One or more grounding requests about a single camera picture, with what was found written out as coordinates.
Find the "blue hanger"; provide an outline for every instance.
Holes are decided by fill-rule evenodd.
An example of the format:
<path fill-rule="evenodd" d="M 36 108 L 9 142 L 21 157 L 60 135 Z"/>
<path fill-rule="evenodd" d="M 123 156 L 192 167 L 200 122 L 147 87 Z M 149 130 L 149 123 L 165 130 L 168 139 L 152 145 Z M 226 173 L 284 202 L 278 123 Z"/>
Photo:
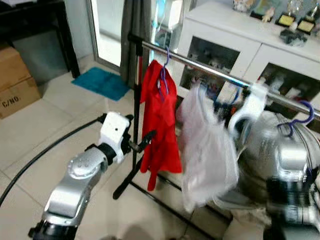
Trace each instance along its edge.
<path fill-rule="evenodd" d="M 168 89 L 168 84 L 167 84 L 167 80 L 166 80 L 166 65 L 169 63 L 169 58 L 170 58 L 169 48 L 166 47 L 166 62 L 161 69 L 160 76 L 161 76 L 161 80 L 164 82 L 165 91 L 166 91 L 167 95 L 169 94 L 169 89 Z M 165 98 L 161 92 L 161 83 L 159 80 L 158 80 L 158 89 L 159 89 L 159 94 L 161 95 L 161 98 L 164 100 Z"/>
<path fill-rule="evenodd" d="M 305 105 L 305 106 L 307 106 L 309 108 L 309 117 L 306 120 L 294 119 L 291 122 L 285 122 L 285 123 L 278 124 L 277 125 L 278 128 L 280 128 L 282 125 L 288 125 L 289 126 L 290 133 L 288 135 L 286 135 L 285 137 L 292 137 L 292 135 L 294 134 L 294 125 L 295 125 L 295 123 L 306 124 L 306 123 L 311 122 L 315 117 L 315 109 L 310 104 L 310 102 L 305 101 L 305 100 L 301 100 L 300 103 L 302 103 L 303 105 Z"/>

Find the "black metal stand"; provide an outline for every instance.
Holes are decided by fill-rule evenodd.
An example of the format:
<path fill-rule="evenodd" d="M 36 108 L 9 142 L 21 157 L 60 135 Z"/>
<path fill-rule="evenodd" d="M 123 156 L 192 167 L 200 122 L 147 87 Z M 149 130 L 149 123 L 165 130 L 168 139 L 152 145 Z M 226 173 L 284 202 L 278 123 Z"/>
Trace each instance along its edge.
<path fill-rule="evenodd" d="M 142 41 L 143 39 L 129 34 L 128 35 L 128 40 L 135 43 L 135 48 L 136 48 L 136 76 L 135 76 L 135 85 L 134 85 L 134 122 L 133 122 L 133 142 L 135 144 L 138 143 L 138 130 L 139 130 L 139 113 L 140 113 L 140 97 L 141 97 L 141 82 L 142 82 L 142 55 L 143 55 L 143 45 Z M 176 212 L 174 209 L 163 203 L 160 199 L 156 198 L 146 190 L 144 190 L 142 187 L 137 185 L 136 183 L 133 182 L 133 178 L 136 176 L 137 172 L 140 169 L 142 163 L 142 158 L 138 161 L 137 163 L 137 153 L 133 152 L 133 157 L 132 157 L 132 170 L 128 174 L 128 176 L 123 180 L 123 182 L 120 184 L 120 186 L 114 191 L 113 193 L 113 199 L 117 200 L 121 194 L 125 191 L 127 186 L 130 184 L 133 187 L 135 187 L 137 190 L 148 196 L 150 199 L 152 199 L 154 202 L 168 210 L 170 213 L 175 215 L 177 218 L 179 218 L 181 221 L 185 222 L 188 226 L 191 226 L 204 236 L 206 236 L 209 239 L 215 239 L 213 238 L 210 234 L 202 230 L 200 227 L 195 225 L 193 222 L 191 222 L 189 219 L 185 218 L 182 216 L 180 213 Z M 165 178 L 164 176 L 158 174 L 158 178 L 163 181 L 164 183 L 170 184 L 174 188 L 178 189 L 181 191 L 181 187 L 179 187 L 177 184 L 174 182 L 170 181 L 169 179 Z M 231 219 L 227 218 L 214 208 L 206 205 L 206 209 L 214 213 L 217 217 L 219 217 L 222 221 L 225 223 L 230 223 Z"/>

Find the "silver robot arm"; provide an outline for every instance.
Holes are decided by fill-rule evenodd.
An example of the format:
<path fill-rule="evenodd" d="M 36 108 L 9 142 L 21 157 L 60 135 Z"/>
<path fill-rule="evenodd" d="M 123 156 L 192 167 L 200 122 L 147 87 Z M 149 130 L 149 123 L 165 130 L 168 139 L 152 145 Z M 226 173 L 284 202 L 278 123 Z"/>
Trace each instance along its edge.
<path fill-rule="evenodd" d="M 142 152 L 156 134 L 148 133 L 137 145 L 128 134 L 132 115 L 124 117 L 109 112 L 100 132 L 99 145 L 89 146 L 85 152 L 71 159 L 63 179 L 52 191 L 41 221 L 31 228 L 34 240 L 72 240 L 90 201 L 91 191 L 108 165 L 121 163 L 131 149 Z"/>

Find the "red cloth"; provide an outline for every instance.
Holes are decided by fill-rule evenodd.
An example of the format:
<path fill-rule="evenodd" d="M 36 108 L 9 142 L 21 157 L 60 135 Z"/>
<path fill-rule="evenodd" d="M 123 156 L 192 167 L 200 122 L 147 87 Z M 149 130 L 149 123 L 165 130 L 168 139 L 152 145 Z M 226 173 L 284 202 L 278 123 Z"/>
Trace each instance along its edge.
<path fill-rule="evenodd" d="M 167 95 L 165 83 L 161 80 L 161 92 L 164 99 L 161 97 L 158 89 L 161 69 L 162 66 L 156 60 L 151 62 L 144 75 L 141 90 L 140 103 L 145 102 L 142 137 L 156 130 L 151 144 L 144 150 L 140 168 L 142 173 L 148 169 L 151 171 L 148 191 L 155 188 L 158 171 L 182 172 L 175 133 L 177 89 L 169 72 L 165 70 L 169 93 Z"/>

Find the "clothes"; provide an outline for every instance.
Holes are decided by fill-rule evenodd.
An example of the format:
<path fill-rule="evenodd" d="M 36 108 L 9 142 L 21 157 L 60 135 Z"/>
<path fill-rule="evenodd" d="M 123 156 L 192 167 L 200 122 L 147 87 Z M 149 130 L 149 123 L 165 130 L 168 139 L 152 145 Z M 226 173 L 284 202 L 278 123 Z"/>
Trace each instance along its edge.
<path fill-rule="evenodd" d="M 132 33 L 150 42 L 151 36 L 151 0 L 125 0 L 121 24 L 121 78 L 129 87 L 135 84 L 136 47 L 128 41 Z M 149 64 L 149 50 L 143 49 L 142 71 L 146 72 Z"/>
<path fill-rule="evenodd" d="M 212 106 L 206 88 L 198 83 L 176 112 L 177 120 L 183 123 L 178 142 L 183 203 L 189 212 L 226 193 L 239 178 L 235 144 Z"/>
<path fill-rule="evenodd" d="M 155 188 L 158 171 L 182 172 L 175 134 L 177 89 L 169 72 L 165 70 L 169 93 L 167 94 L 165 84 L 161 81 L 161 92 L 164 96 L 164 99 L 162 99 L 157 84 L 161 69 L 162 66 L 156 60 L 151 62 L 143 78 L 141 90 L 140 102 L 145 102 L 142 137 L 150 131 L 156 130 L 156 135 L 151 144 L 144 150 L 140 168 L 142 173 L 145 173 L 148 169 L 151 172 L 148 191 Z"/>

